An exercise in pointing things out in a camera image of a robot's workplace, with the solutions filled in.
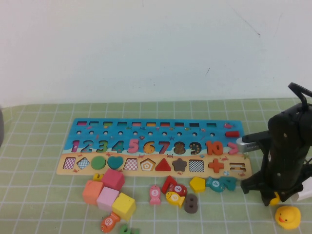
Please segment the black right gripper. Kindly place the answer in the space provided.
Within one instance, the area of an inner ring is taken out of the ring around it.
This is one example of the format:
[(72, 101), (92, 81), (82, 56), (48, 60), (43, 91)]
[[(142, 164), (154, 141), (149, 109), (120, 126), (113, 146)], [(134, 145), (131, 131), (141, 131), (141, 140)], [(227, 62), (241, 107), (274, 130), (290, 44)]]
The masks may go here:
[(254, 174), (241, 181), (244, 194), (259, 191), (265, 206), (274, 198), (274, 191), (282, 202), (303, 190), (300, 172), (304, 161), (304, 142), (299, 121), (304, 114), (301, 104), (284, 110), (269, 119), (271, 137), (266, 167), (263, 174)]

